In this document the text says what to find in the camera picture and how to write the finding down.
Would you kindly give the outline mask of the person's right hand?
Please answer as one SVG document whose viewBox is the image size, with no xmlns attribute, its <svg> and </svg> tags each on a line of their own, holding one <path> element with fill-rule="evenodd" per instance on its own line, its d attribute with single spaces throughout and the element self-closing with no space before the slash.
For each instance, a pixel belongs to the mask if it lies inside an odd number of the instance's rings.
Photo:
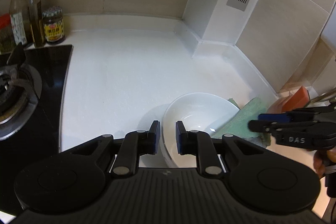
<svg viewBox="0 0 336 224">
<path fill-rule="evenodd" d="M 328 151 L 316 151 L 313 157 L 313 168 L 319 178 L 323 178 L 325 175 L 326 165 L 325 162 L 335 162 L 335 147 Z"/>
</svg>

